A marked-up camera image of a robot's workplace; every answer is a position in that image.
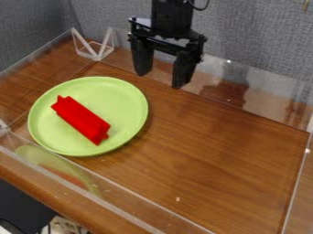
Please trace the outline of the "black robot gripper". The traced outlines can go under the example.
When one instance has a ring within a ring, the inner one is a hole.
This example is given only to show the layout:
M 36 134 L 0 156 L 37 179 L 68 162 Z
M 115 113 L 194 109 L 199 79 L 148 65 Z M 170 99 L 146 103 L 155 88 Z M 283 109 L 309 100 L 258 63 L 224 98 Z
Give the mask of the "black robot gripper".
M 192 30 L 194 0 L 151 0 L 150 18 L 132 16 L 128 34 L 135 73 L 144 76 L 152 67 L 154 51 L 178 55 L 172 70 L 172 88 L 191 81 L 195 65 L 203 56 L 206 36 Z

